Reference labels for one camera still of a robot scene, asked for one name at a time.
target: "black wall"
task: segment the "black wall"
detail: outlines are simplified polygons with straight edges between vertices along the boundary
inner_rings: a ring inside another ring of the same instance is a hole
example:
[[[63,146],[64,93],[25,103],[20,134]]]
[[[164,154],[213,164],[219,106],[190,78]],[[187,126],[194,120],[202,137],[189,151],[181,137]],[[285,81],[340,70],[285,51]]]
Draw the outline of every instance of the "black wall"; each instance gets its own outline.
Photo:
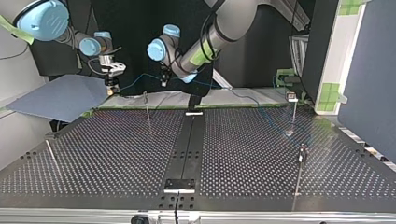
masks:
[[[315,1],[301,1],[308,15]],[[181,29],[181,47],[184,51],[199,38],[201,25],[210,9],[203,0],[92,0],[99,28],[113,34],[115,46],[123,46],[117,60],[128,69],[120,77],[121,86],[134,82],[142,73],[159,75],[159,64],[151,61],[146,53],[149,42],[162,33],[166,23]],[[290,68],[290,23],[275,9],[259,8],[256,20],[243,39],[225,49],[216,67],[237,87],[271,87],[272,77],[279,68]],[[196,80],[210,83],[212,66]],[[143,90],[184,92],[205,96],[209,87],[199,84],[183,84],[174,80],[168,88],[158,80],[144,77],[124,94],[138,94]]]

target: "white panel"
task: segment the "white panel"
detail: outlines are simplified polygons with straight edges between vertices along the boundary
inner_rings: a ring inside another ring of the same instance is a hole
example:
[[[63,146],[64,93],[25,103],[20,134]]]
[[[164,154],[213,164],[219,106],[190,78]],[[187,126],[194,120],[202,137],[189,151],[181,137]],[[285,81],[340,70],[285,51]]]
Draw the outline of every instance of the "white panel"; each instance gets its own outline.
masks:
[[[0,170],[42,143],[50,132],[49,122],[18,113],[0,119]]]
[[[21,56],[2,60],[25,49],[26,42],[0,27],[0,169],[36,147],[50,131],[47,119],[2,110],[16,98],[45,84],[29,49]]]
[[[17,55],[26,48],[26,42],[12,37],[3,27],[0,27],[0,40],[0,59]],[[0,60],[0,78],[0,102],[45,84],[29,49],[19,57]]]

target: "end effector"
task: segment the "end effector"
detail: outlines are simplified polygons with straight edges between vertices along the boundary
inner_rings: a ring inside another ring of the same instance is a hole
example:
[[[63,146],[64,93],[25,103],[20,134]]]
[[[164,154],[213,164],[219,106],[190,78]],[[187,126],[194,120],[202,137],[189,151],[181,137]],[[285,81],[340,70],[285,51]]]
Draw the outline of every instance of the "end effector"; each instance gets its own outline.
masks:
[[[165,70],[190,83],[205,63],[216,59],[217,54],[229,44],[239,40],[250,28],[257,12],[257,0],[205,0],[211,7],[201,29],[200,39],[185,53],[178,50],[180,29],[165,25],[163,34],[148,45],[148,56],[160,62]],[[213,25],[209,19],[214,18]]]
[[[98,56],[103,74],[106,74],[108,94],[120,90],[116,76],[126,66],[114,62],[111,34],[97,32],[94,36],[75,31],[69,26],[69,12],[59,0],[2,0],[0,15],[15,27],[40,41],[58,41],[80,49],[87,56]]]

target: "green tape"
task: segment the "green tape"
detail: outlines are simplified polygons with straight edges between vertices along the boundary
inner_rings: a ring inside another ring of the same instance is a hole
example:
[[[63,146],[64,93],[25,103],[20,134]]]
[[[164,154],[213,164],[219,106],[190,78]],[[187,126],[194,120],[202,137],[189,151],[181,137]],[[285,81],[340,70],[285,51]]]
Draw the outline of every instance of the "green tape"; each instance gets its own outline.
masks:
[[[340,10],[338,15],[348,16],[348,15],[358,15],[359,8],[363,4],[362,0],[341,0]]]
[[[279,80],[279,76],[287,76],[287,77],[294,77],[294,69],[293,68],[288,68],[288,69],[277,69],[276,71],[276,85],[279,87],[284,87],[284,86],[293,86],[292,83],[288,83],[285,85],[285,83],[281,80]]]
[[[83,117],[84,119],[91,118],[92,115],[93,115],[93,112],[94,112],[93,109],[92,109],[92,110],[89,110],[89,111],[87,111],[87,112],[84,112],[84,113],[81,114],[81,117]]]
[[[15,26],[11,25],[6,18],[0,15],[0,25],[3,26],[6,30],[8,30],[10,33],[14,34],[17,38],[22,39],[26,42],[28,42],[30,45],[33,44],[35,39],[28,33],[24,32],[23,30],[20,30],[16,28]]]
[[[340,84],[338,83],[323,83],[317,111],[334,111],[340,97],[339,89]]]
[[[213,52],[210,49],[209,43],[207,43],[207,40],[204,43],[204,51],[207,55],[207,57],[213,59]],[[199,48],[195,54],[191,57],[190,63],[196,65],[196,66],[201,66],[204,63],[210,63],[210,61],[207,60],[206,56],[204,55],[204,52],[202,51],[202,48]]]

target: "black cable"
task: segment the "black cable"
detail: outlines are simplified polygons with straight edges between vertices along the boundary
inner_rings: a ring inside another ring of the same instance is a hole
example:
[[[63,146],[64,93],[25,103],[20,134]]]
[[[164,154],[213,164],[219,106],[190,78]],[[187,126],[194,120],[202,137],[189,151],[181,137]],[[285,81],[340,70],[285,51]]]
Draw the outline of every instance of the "black cable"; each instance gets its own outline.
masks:
[[[6,115],[0,117],[0,119],[4,119],[4,118],[6,118],[6,117],[8,117],[8,116],[11,116],[11,115],[13,115],[13,114],[15,114],[15,113],[17,113],[17,112],[13,111],[13,112],[11,112],[11,113],[9,113],[9,114],[6,114]]]
[[[16,58],[21,56],[22,54],[24,54],[27,50],[29,49],[29,45],[26,44],[26,48],[19,54],[13,55],[13,56],[9,56],[9,57],[5,57],[5,58],[0,58],[0,60],[6,60],[6,59],[12,59],[12,58]]]
[[[91,22],[91,16],[92,16],[92,11],[93,11],[93,7],[92,7],[92,3],[90,1],[90,12],[88,13],[88,19],[87,19],[87,24],[85,26],[85,34],[87,34],[88,29],[90,28],[90,22]]]
[[[297,69],[297,61],[296,58],[294,57],[294,47],[293,47],[293,42],[292,42],[292,38],[294,36],[294,19],[296,17],[296,13],[297,13],[297,6],[298,6],[298,0],[296,0],[296,3],[294,4],[294,9],[293,9],[293,15],[291,16],[291,58],[294,60],[294,63],[296,65],[296,73],[297,73],[297,77],[300,79],[301,81],[301,85],[303,86],[304,91],[306,92],[306,95],[312,99],[312,97],[308,94],[308,91],[306,90],[306,87],[303,83],[303,79],[301,78],[298,69]]]
[[[177,215],[178,196],[179,195],[177,195],[176,206],[175,206],[175,223],[176,224],[178,224],[178,215]]]
[[[212,51],[212,58],[209,57],[209,56],[206,54],[205,47],[204,47],[204,32],[205,32],[205,28],[207,27],[207,23],[209,22],[209,19],[210,19],[213,15],[216,15],[216,14],[214,14],[214,12],[211,12],[211,13],[206,17],[206,19],[205,19],[205,21],[204,21],[204,23],[202,24],[202,27],[201,27],[201,33],[200,33],[200,39],[199,39],[200,46],[201,46],[201,51],[202,51],[202,53],[204,54],[204,56],[206,57],[206,59],[207,59],[208,61],[210,61],[210,62],[215,61],[214,58],[217,58],[217,56],[216,56],[215,50],[213,49],[213,45],[212,45],[212,42],[211,42],[211,40],[210,40],[210,36],[209,36],[209,34],[208,34],[208,33],[209,33],[208,31],[206,31],[206,41],[207,41],[207,44],[209,45],[210,50]]]

